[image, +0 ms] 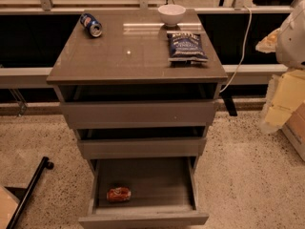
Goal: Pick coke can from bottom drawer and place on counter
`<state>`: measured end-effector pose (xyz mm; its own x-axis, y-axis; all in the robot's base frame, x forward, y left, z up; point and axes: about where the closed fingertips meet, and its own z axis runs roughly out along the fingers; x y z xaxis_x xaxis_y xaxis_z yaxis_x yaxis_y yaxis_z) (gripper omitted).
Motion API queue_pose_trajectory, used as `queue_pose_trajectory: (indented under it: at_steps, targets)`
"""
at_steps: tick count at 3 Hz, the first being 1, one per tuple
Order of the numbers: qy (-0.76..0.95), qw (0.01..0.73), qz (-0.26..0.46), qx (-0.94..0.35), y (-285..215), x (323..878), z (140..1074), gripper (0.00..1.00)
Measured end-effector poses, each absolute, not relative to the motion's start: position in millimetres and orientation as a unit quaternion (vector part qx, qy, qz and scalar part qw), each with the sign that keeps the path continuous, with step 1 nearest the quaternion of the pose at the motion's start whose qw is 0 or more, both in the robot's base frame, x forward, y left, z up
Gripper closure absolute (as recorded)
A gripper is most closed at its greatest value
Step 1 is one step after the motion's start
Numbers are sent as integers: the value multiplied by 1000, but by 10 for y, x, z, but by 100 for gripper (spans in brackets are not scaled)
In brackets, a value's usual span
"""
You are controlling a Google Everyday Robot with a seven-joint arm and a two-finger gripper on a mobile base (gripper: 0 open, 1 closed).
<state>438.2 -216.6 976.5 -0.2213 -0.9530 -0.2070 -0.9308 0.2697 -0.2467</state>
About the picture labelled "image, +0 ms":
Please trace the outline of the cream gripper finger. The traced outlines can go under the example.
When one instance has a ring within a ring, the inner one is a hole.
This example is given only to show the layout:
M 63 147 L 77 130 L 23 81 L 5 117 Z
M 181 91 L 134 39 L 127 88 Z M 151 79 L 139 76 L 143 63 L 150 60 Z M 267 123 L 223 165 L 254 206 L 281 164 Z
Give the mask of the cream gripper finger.
M 265 36 L 261 41 L 256 44 L 255 49 L 258 52 L 264 53 L 275 52 L 279 32 L 280 29 L 275 29 L 270 32 L 267 36 Z

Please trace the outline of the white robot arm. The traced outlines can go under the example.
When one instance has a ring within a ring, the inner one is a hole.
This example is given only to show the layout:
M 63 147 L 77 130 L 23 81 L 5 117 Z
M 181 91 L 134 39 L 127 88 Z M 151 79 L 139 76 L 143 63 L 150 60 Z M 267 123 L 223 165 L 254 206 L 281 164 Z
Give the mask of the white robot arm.
M 257 43 L 258 52 L 275 53 L 278 63 L 305 69 L 305 0 L 299 2 L 282 25 Z

